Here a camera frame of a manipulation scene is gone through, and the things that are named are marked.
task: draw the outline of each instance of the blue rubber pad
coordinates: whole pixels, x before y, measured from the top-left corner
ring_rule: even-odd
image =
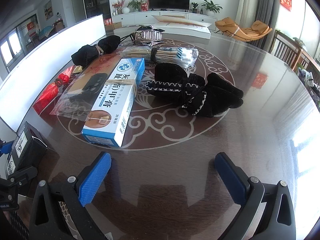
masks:
[[[105,153],[79,187],[79,201],[84,207],[92,202],[111,167],[111,156]]]
[[[0,156],[2,154],[8,154],[11,152],[11,148],[12,148],[12,144],[14,143],[14,141],[11,141],[11,142],[7,142],[7,143],[4,143],[0,149]]]
[[[214,166],[224,185],[227,187],[234,203],[244,205],[247,201],[246,187],[222,154],[216,155],[214,159]]]

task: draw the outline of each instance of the cotton swab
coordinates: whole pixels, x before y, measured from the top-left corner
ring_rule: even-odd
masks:
[[[151,60],[152,48],[146,46],[129,47],[122,53],[123,57],[143,57]],[[154,55],[157,62],[174,63],[183,68],[193,66],[199,52],[197,49],[187,49],[181,47],[159,47]]]

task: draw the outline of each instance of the black velvet shoe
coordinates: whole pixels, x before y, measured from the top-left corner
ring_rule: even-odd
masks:
[[[148,81],[146,89],[151,95],[181,105],[192,115],[209,118],[243,104],[241,90],[224,82],[216,82],[222,87],[214,86],[211,81],[205,85],[204,78],[199,75],[188,77],[180,66],[160,63],[155,68],[155,80]]]
[[[103,50],[103,53],[110,54],[114,52],[120,44],[120,37],[111,35],[101,39],[98,42],[98,46]],[[99,56],[96,45],[84,45],[76,53],[71,55],[73,64],[82,66],[83,70],[90,65]]]

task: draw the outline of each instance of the dark wooden table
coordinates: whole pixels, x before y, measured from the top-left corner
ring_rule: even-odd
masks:
[[[127,32],[117,31],[120,36]],[[246,43],[221,35],[210,41],[164,37],[166,46],[198,48],[190,71],[219,73],[244,91],[244,104],[213,119],[190,116],[145,92],[154,70],[147,64],[121,149],[86,142],[83,122],[49,115],[54,102],[40,116],[29,110],[25,120],[50,146],[35,183],[76,176],[107,151],[111,169],[86,206],[103,233],[111,232],[114,240],[217,239],[239,210],[212,166],[215,155],[224,151],[248,176],[288,183],[297,239],[303,239],[320,215],[320,114],[305,87],[284,62]],[[25,221],[31,202],[20,204]],[[64,214],[77,235],[66,210]]]

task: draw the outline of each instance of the white vase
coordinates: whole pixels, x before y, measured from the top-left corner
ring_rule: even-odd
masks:
[[[130,12],[129,7],[122,8],[122,13],[129,13],[129,12]]]
[[[207,10],[206,15],[214,17],[214,11]]]

